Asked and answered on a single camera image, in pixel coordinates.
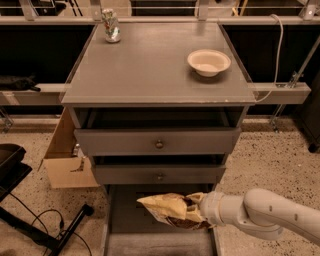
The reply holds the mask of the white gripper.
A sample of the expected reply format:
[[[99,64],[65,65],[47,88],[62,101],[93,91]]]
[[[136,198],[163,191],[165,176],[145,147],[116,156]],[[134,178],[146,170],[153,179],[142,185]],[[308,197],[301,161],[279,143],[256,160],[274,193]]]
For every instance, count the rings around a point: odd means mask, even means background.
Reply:
[[[196,192],[187,195],[194,204],[188,206],[185,219],[194,223],[195,228],[214,228],[227,224],[240,227],[247,219],[242,196],[225,195],[222,192]]]

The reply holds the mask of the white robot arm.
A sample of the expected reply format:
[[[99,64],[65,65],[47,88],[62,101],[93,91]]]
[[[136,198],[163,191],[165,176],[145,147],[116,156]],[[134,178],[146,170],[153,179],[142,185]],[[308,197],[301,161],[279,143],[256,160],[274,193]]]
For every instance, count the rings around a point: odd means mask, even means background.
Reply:
[[[198,192],[188,198],[196,205],[201,219],[211,225],[232,225],[264,240],[279,239],[286,228],[320,245],[320,211],[272,191],[254,188],[244,196]]]

